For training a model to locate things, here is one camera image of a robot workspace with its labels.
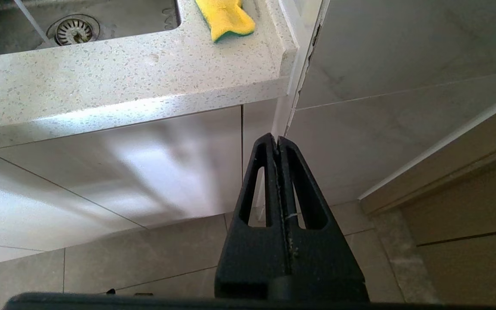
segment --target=yellow sponge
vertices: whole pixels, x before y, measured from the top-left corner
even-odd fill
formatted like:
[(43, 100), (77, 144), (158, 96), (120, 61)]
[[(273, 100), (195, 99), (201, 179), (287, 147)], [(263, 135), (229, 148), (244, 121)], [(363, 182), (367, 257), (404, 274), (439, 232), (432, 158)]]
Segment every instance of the yellow sponge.
[(217, 41), (228, 32), (248, 35), (256, 24), (241, 8), (242, 0), (196, 0), (210, 27), (212, 40)]

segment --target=speckled white countertop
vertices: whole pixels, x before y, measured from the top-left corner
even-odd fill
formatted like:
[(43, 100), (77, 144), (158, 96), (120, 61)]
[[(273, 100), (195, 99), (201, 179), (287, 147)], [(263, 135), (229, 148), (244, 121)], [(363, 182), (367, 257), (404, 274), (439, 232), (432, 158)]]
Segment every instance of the speckled white countertop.
[(295, 43), (279, 0), (244, 0), (212, 43), (195, 0), (171, 31), (0, 55), (0, 147), (285, 96)]

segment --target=stainless steel sink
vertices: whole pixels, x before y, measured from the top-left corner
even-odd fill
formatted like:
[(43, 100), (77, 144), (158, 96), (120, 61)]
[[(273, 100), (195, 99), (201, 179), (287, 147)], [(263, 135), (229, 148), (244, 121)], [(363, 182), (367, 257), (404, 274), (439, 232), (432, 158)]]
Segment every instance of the stainless steel sink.
[(0, 0), (0, 54), (165, 31), (180, 19), (175, 0), (23, 0), (51, 43), (12, 0)]

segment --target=cabinet door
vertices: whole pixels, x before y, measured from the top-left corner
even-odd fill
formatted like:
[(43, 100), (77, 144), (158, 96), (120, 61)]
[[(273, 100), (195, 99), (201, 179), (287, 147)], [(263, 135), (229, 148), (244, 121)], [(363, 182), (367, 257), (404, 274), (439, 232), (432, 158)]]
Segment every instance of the cabinet door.
[(240, 107), (0, 149), (0, 157), (144, 227), (234, 210)]
[(0, 261), (140, 226), (0, 159)]

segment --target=drain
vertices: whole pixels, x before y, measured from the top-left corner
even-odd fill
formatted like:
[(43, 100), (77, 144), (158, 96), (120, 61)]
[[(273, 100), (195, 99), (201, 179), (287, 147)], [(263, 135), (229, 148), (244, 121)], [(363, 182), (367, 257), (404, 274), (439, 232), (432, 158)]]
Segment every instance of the drain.
[(91, 16), (73, 14), (57, 20), (47, 30), (59, 45), (72, 45), (95, 41), (100, 33), (99, 23)]

